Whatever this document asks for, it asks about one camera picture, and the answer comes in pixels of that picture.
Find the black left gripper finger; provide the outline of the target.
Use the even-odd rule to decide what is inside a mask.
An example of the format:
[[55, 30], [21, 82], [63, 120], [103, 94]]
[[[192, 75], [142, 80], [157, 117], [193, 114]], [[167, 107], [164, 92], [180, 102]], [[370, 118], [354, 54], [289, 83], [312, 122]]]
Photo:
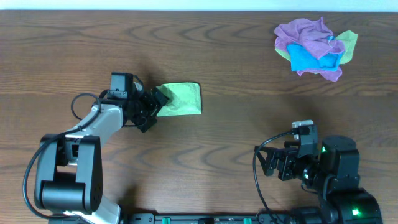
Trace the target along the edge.
[[161, 109], [163, 106], [165, 106], [168, 103], [169, 98], [165, 96], [157, 87], [151, 89], [150, 92], [153, 96], [153, 99], [156, 103], [156, 107], [158, 107], [158, 109]]
[[138, 115], [136, 117], [136, 127], [142, 132], [148, 131], [153, 125], [157, 123], [156, 116], [152, 115]]

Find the light green microfiber cloth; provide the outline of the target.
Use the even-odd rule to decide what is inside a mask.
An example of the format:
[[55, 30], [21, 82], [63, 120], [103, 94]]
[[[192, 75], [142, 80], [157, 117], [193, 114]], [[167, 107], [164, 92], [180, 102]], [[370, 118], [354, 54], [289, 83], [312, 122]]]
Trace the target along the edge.
[[159, 117], [202, 113], [201, 90], [198, 83], [166, 83], [157, 89], [168, 98], [166, 105], [157, 113]]

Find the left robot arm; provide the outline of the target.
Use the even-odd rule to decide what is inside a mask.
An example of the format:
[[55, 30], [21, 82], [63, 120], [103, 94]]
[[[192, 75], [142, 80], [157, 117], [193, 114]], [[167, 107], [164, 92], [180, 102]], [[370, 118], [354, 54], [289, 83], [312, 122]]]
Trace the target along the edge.
[[121, 128], [146, 132], [168, 102], [158, 88], [145, 90], [138, 76], [111, 74], [111, 85], [94, 95], [91, 111], [60, 134], [46, 134], [25, 172], [33, 165], [34, 202], [23, 189], [28, 208], [49, 223], [124, 223], [121, 207], [103, 194], [101, 148]]

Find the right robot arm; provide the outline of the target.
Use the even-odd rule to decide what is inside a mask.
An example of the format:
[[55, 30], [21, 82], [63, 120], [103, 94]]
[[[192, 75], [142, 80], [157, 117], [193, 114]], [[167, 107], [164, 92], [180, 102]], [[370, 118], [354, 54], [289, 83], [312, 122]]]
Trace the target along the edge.
[[320, 142], [317, 134], [301, 134], [282, 149], [264, 142], [253, 158], [266, 176], [277, 169], [280, 180], [300, 179], [301, 187], [318, 197], [318, 207], [293, 209], [283, 223], [382, 223], [377, 200], [359, 186], [359, 159], [351, 138], [328, 136]]

